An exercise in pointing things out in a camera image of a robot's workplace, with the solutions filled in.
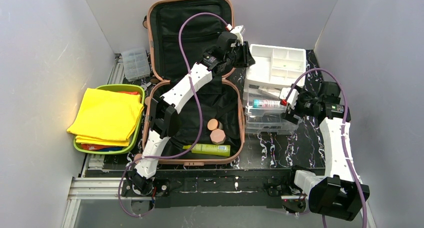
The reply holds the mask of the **white divided organizer box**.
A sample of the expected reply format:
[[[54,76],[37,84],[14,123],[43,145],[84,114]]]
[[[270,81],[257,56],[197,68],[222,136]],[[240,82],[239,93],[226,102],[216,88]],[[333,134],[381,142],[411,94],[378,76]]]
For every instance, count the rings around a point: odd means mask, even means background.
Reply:
[[[290,88],[307,69],[307,52],[301,48],[251,44],[255,64],[248,67],[244,87]]]

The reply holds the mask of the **white pink blue spray bottle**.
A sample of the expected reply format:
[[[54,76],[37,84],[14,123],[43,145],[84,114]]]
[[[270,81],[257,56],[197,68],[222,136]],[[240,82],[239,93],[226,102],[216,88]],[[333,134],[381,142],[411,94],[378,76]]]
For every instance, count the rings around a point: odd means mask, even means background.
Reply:
[[[254,99],[253,108],[258,109],[284,109],[285,106],[281,104],[279,100],[269,100],[269,99]]]

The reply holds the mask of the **pink hard shell suitcase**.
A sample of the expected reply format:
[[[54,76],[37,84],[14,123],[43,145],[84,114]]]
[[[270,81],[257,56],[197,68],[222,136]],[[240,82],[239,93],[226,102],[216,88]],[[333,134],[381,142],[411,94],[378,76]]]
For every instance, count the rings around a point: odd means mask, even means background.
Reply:
[[[226,24],[234,24],[230,0],[163,0],[153,4],[146,16],[151,68],[159,83],[150,95],[158,98],[172,89],[201,54],[213,46]],[[238,87],[229,81],[234,69],[226,69],[203,86],[197,97],[183,107],[181,127],[162,152],[162,164],[218,165],[235,160],[245,143],[245,118]],[[210,119],[223,125],[230,156],[187,152],[194,141],[210,144]]]

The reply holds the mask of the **blue towel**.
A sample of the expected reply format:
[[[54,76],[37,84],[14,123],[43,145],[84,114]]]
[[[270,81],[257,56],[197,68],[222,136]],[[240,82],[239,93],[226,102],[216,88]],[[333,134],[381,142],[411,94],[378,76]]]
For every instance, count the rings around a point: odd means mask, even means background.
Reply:
[[[103,149],[98,149],[96,151],[97,152],[119,152],[119,151],[122,151],[122,150],[123,150],[123,147],[116,146],[116,147],[106,147],[106,148],[103,148]]]

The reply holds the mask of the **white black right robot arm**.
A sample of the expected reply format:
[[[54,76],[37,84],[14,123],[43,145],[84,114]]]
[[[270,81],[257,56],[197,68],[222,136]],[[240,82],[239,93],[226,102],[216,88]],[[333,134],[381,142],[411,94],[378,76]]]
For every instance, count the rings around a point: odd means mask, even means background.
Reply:
[[[284,120],[295,124],[305,116],[316,119],[324,145],[323,177],[295,165],[290,187],[307,199],[312,213],[352,221],[366,207],[370,188],[360,182],[354,167],[349,138],[351,115],[348,106],[341,104],[341,95],[336,82],[322,81],[317,95],[295,85],[282,88],[279,98],[286,108],[281,115]]]

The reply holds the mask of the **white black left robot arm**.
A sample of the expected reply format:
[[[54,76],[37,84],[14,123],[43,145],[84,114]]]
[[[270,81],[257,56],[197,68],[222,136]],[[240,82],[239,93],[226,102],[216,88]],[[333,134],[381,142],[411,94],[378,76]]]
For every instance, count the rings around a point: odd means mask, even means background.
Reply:
[[[255,63],[247,41],[239,31],[222,32],[216,44],[207,48],[172,89],[149,103],[149,126],[145,146],[134,169],[126,180],[143,195],[153,188],[153,177],[161,154],[181,127],[179,114],[185,104],[197,96],[197,91],[226,69],[247,68]]]

